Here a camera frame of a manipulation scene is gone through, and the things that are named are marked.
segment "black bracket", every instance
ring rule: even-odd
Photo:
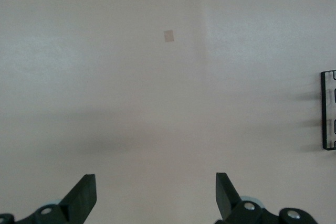
[[[336,150],[336,70],[321,73],[322,146]]]
[[[317,224],[297,208],[284,208],[276,216],[255,202],[243,201],[226,173],[216,175],[216,201],[222,220],[215,224]]]
[[[95,176],[85,175],[59,204],[40,207],[19,221],[1,214],[0,224],[83,224],[96,201]],[[300,209],[285,208],[276,216],[255,202],[243,201],[226,173],[216,175],[216,201],[223,218],[216,224],[317,224]]]
[[[96,178],[84,175],[59,204],[40,207],[19,221],[11,214],[1,214],[0,224],[83,224],[96,201]]]

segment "white wall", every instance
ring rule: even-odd
[[[335,2],[0,0],[0,212],[95,173],[86,223],[212,223],[227,172],[275,214],[333,223]]]

